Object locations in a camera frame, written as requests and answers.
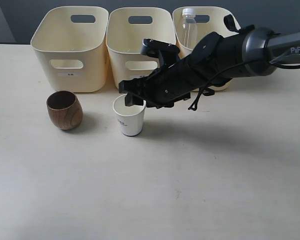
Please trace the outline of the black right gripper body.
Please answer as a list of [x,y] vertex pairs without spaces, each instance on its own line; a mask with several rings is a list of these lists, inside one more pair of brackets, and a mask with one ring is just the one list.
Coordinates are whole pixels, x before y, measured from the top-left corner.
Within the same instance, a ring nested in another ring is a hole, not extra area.
[[181,59],[170,67],[155,69],[148,76],[122,80],[118,91],[138,96],[147,108],[172,108],[175,102],[191,98],[192,87],[188,80],[192,74],[189,61]]

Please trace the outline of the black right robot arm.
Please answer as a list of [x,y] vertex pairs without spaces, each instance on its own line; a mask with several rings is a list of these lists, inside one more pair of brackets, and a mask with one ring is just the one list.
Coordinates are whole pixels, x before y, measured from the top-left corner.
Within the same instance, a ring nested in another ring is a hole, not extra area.
[[300,69],[300,31],[280,34],[254,25],[237,29],[232,15],[223,22],[232,36],[211,32],[184,58],[179,57],[176,45],[145,38],[141,54],[158,59],[159,67],[148,76],[119,83],[125,105],[171,108],[175,102],[188,100],[194,90],[199,96],[212,96],[216,87],[234,78]]

